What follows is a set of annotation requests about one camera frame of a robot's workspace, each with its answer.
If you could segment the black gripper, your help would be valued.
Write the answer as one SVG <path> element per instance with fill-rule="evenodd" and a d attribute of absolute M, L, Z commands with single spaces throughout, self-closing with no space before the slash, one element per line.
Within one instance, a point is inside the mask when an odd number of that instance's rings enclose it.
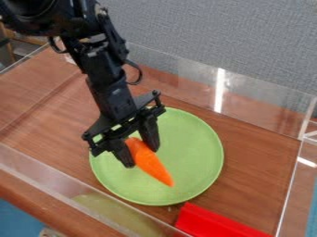
<path fill-rule="evenodd" d="M 90 76 L 87 85 L 100 116 L 81 138 L 88 143 L 94 156 L 110 151 L 126 168 L 134 168 L 135 162 L 124 138 L 138 131 L 148 148 L 158 151 L 158 117 L 166 112 L 159 100 L 160 92 L 154 90 L 134 97 L 126 76 L 118 81 L 102 81 Z"/>

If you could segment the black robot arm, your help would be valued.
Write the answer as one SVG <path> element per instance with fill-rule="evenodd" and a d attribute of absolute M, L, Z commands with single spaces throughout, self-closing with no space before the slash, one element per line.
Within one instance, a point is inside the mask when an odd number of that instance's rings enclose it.
<path fill-rule="evenodd" d="M 131 95 L 123 65 L 126 40 L 96 0 L 0 0 L 0 21 L 28 36 L 41 36 L 59 54 L 68 54 L 87 75 L 100 116 L 81 138 L 94 156 L 111 152 L 127 168 L 135 161 L 126 139 L 142 135 L 150 149 L 159 149 L 158 116 L 164 112 L 159 91 Z"/>

